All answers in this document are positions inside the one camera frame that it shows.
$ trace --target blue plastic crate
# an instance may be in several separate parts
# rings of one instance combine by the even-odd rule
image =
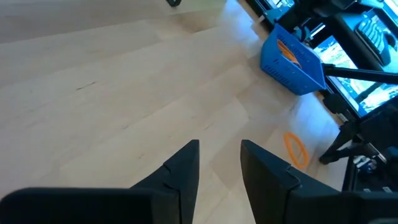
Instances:
[[[293,52],[302,69],[282,55],[278,48],[278,39]],[[296,95],[326,88],[321,60],[278,24],[262,46],[260,66]]]

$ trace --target orange rubber band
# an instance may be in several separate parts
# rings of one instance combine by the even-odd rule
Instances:
[[[300,146],[300,150],[304,156],[303,164],[300,164],[299,160],[294,156],[292,145],[289,141],[289,138],[292,138],[298,144],[298,146]],[[298,169],[304,169],[308,165],[308,152],[307,152],[307,150],[305,150],[304,144],[301,142],[301,140],[296,135],[294,135],[291,132],[287,132],[284,134],[284,141],[285,141],[286,148],[289,151],[289,156],[293,160],[294,165]]]
[[[301,64],[299,63],[299,61],[297,60],[297,58],[294,56],[293,52],[291,52],[289,50],[288,47],[286,47],[286,45],[281,41],[281,40],[277,40],[278,43],[278,48],[279,50],[282,52],[282,54],[289,59],[292,63],[296,64],[299,68],[303,69],[301,67]]]

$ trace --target keyboard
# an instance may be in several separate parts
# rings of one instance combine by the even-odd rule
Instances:
[[[391,62],[387,39],[376,22],[365,18],[358,24],[355,31],[382,65],[388,65]]]

